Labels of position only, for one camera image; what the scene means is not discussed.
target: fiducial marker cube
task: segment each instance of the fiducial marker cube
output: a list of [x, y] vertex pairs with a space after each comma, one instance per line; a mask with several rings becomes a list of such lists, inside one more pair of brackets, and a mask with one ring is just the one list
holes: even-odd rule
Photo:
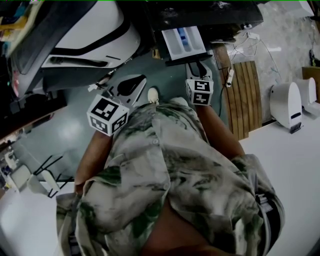
[[111, 136], [128, 122], [129, 108], [98, 94], [86, 114], [92, 128]]
[[210, 105], [212, 94], [214, 93], [214, 82], [206, 80], [187, 79], [186, 93], [194, 105]]

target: shirt button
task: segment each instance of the shirt button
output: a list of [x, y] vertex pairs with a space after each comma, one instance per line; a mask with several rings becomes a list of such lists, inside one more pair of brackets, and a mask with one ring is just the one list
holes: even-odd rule
[[169, 187], [170, 187], [170, 185], [169, 185], [168, 183], [166, 183], [166, 184], [164, 184], [163, 189], [164, 189], [164, 190], [168, 190]]

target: blue object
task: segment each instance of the blue object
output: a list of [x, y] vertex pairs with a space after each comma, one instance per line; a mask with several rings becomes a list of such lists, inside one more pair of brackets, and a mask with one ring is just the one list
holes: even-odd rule
[[180, 28], [177, 28], [177, 30], [178, 30], [179, 36], [181, 38], [182, 45], [188, 46], [189, 42], [188, 42], [188, 39], [187, 39], [187, 36], [186, 36], [184, 28], [180, 27]]

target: gray floor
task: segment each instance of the gray floor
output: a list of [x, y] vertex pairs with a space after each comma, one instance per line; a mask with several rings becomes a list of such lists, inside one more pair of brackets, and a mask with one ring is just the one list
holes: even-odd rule
[[[314, 41], [314, 53], [320, 58], [320, 36], [318, 30], [312, 28], [309, 18], [296, 18], [286, 13], [282, 2], [270, 1], [259, 4], [264, 22], [251, 32], [260, 35], [262, 42], [257, 44], [255, 56], [243, 56], [238, 53], [233, 63], [255, 60], [262, 103], [263, 121], [271, 119], [269, 109], [269, 92], [272, 85], [281, 82], [294, 81], [302, 77], [301, 67], [309, 66], [309, 50]], [[236, 45], [241, 44], [245, 38], [240, 37]], [[254, 55], [256, 46], [248, 48], [257, 41], [247, 40], [237, 49], [245, 55]], [[215, 61], [206, 62], [213, 72], [214, 94], [211, 104], [219, 111], [219, 96], [221, 82]], [[150, 87], [157, 87], [163, 100], [177, 96], [185, 96], [185, 68], [183, 65], [166, 67], [164, 61], [151, 58], [151, 53], [129, 61], [120, 68], [110, 81], [129, 74], [144, 74], [147, 84], [143, 90], [138, 105], [147, 103], [147, 92]], [[70, 89], [65, 92], [68, 106], [56, 113], [52, 120], [36, 127], [32, 132], [13, 146], [16, 156], [26, 164], [31, 171], [50, 155], [64, 155], [61, 161], [52, 167], [55, 174], [64, 172], [74, 175], [79, 161], [94, 133], [89, 127], [86, 112], [96, 93], [88, 92], [86, 87]], [[222, 109], [221, 119], [226, 122], [226, 112]]]
[[[249, 57], [245, 57], [241, 53], [236, 56], [231, 54], [231, 59], [234, 58], [233, 63], [248, 60], [254, 60], [256, 63], [263, 122], [271, 119], [269, 107], [271, 87], [302, 79], [301, 67], [310, 66], [309, 50], [312, 47], [315, 56], [320, 59], [320, 34], [315, 22], [308, 17], [297, 18], [293, 16], [285, 10], [284, 4], [286, 3], [283, 1], [259, 4], [263, 23], [250, 30], [259, 34], [262, 40], [257, 45], [257, 52], [256, 46], [253, 46], [257, 40], [248, 39], [237, 47], [237, 50], [249, 55]], [[239, 45], [245, 40], [244, 37], [239, 37], [235, 45]], [[228, 45], [227, 48], [229, 53], [234, 49], [232, 45]]]
[[[216, 61], [208, 59], [205, 63], [212, 70], [214, 93], [211, 105], [218, 112], [221, 82]], [[151, 87], [158, 88], [160, 99], [164, 101], [174, 97], [186, 98], [184, 65], [166, 67], [163, 60], [152, 59], [150, 52], [129, 61], [117, 70], [109, 83], [112, 84], [117, 78], [131, 74], [144, 74], [147, 77], [146, 86], [136, 106], [148, 102], [147, 93]], [[97, 93], [101, 94], [102, 90], [88, 92], [87, 87], [66, 90], [67, 107], [61, 109], [51, 120], [34, 128], [31, 133], [13, 145], [15, 154], [21, 163], [26, 164], [30, 171], [35, 171], [50, 155], [56, 157], [63, 155], [63, 158], [50, 170], [54, 175], [63, 172], [66, 176], [73, 176], [95, 131], [88, 124], [87, 109]], [[221, 119], [227, 122], [224, 108], [221, 112]]]

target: person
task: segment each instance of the person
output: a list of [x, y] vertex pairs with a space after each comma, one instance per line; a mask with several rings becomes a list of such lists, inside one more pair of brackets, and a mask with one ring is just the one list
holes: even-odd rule
[[94, 133], [77, 196], [57, 197], [64, 255], [266, 255], [284, 210], [257, 157], [211, 106], [148, 100], [114, 137]]

